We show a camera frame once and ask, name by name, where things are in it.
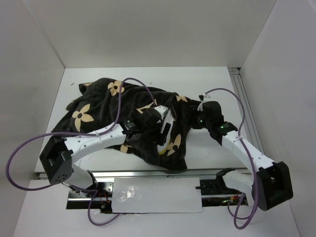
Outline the black floral plush pillowcase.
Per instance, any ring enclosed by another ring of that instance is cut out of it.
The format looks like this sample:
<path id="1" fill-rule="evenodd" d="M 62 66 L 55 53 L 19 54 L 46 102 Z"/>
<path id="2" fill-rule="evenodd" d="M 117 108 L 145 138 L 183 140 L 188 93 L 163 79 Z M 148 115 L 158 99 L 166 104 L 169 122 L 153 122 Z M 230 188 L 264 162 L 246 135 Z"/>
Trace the black floral plush pillowcase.
<path id="1" fill-rule="evenodd" d="M 155 105 L 168 107 L 175 119 L 171 141 L 167 151 L 159 155 L 157 144 L 149 141 L 150 131 L 139 141 L 125 142 L 112 148 L 122 153 L 134 154 L 144 162 L 167 170 L 186 170 L 186 139 L 191 128 L 192 106 L 199 101 L 164 91 L 148 89 L 130 83 L 101 78 L 90 84 L 80 84 L 81 97 L 73 100 L 66 108 L 67 113 L 53 128 L 53 132 L 90 133 L 115 121 L 142 114 Z"/>

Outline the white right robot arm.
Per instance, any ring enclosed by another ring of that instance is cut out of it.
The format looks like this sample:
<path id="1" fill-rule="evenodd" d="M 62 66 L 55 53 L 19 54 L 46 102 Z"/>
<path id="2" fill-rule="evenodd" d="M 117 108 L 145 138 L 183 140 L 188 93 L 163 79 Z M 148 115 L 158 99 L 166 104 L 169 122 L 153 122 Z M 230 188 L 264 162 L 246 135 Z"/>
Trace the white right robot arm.
<path id="1" fill-rule="evenodd" d="M 218 192 L 225 194 L 229 190 L 236 190 L 245 193 L 263 211 L 293 198 L 288 165 L 283 161 L 272 160 L 243 138 L 236 126 L 224 120 L 218 102 L 202 101 L 197 107 L 197 122 L 250 172 L 245 175 L 233 168 L 219 171 L 215 179 Z"/>

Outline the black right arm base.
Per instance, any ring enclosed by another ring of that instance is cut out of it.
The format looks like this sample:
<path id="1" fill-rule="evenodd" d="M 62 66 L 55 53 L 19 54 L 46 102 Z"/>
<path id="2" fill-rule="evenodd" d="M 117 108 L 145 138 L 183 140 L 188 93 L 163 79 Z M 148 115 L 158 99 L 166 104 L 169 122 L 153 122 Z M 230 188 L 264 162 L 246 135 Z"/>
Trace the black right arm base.
<path id="1" fill-rule="evenodd" d="M 237 205 L 241 196 L 241 192 L 228 188 L 224 183 L 224 175 L 235 169 L 227 168 L 216 173 L 214 179 L 204 179 L 199 181 L 202 207 L 228 206 Z"/>

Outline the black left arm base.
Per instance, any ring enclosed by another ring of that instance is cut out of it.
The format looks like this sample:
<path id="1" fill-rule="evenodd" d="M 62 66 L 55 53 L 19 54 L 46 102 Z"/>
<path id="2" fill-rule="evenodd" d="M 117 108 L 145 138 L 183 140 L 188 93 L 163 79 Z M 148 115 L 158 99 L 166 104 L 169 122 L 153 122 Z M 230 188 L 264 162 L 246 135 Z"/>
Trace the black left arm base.
<path id="1" fill-rule="evenodd" d="M 87 172 L 88 179 L 84 179 L 84 182 L 88 182 L 89 186 L 86 188 L 80 188 L 81 183 L 67 184 L 69 188 L 77 194 L 82 194 L 87 198 L 92 198 L 94 194 L 98 194 L 99 198 L 112 197 L 113 182 L 97 182 L 95 176 L 90 171 Z"/>

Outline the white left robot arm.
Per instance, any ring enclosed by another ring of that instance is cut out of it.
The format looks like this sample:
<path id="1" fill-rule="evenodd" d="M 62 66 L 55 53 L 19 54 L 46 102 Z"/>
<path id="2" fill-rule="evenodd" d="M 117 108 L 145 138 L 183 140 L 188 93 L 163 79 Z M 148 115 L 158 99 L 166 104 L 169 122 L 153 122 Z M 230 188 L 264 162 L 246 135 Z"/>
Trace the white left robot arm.
<path id="1" fill-rule="evenodd" d="M 47 142 L 40 161 L 51 185 L 66 183 L 80 190 L 86 197 L 97 193 L 94 175 L 78 167 L 75 163 L 96 151 L 139 141 L 152 131 L 149 141 L 162 146 L 171 130 L 171 111 L 165 106 L 146 109 L 136 118 L 126 118 L 87 134 L 67 137 L 65 133 L 55 133 Z"/>

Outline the white pillow yellow edge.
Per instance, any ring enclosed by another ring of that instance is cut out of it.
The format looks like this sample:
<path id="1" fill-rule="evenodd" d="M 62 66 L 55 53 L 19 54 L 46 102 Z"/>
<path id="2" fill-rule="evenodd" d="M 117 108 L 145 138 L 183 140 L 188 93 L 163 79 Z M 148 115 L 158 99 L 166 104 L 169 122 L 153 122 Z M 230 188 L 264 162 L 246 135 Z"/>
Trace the white pillow yellow edge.
<path id="1" fill-rule="evenodd" d="M 159 155 L 163 155 L 167 151 L 167 148 L 168 148 L 169 143 L 171 141 L 171 131 L 173 128 L 174 121 L 175 121 L 175 119 L 172 115 L 172 112 L 171 112 L 171 110 L 169 110 L 165 119 L 164 119 L 162 130 L 164 130 L 165 126 L 168 124 L 170 125 L 170 128 L 169 128 L 167 136 L 166 136 L 166 142 L 163 145 L 157 145 L 157 151 L 158 151 Z"/>

